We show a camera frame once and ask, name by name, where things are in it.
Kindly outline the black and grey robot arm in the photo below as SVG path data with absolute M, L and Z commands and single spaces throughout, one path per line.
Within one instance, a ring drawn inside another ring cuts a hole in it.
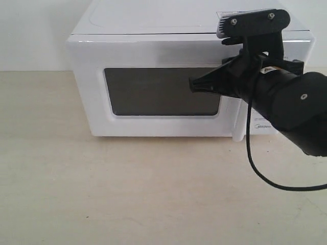
M 326 156 L 326 76 L 304 72 L 300 60 L 265 54 L 237 56 L 190 79 L 192 92 L 216 93 L 251 103 L 272 126 L 310 156 Z

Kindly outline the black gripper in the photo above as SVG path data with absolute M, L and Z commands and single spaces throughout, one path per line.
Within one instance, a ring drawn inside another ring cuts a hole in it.
M 283 106 L 298 108 L 303 102 L 302 85 L 304 62 L 300 60 L 273 60 L 264 55 L 260 69 L 245 72 L 245 58 L 233 57 L 218 68 L 197 78 L 189 79 L 191 92 L 205 92 L 223 96 L 253 100 L 255 108 L 271 104 L 272 108 Z

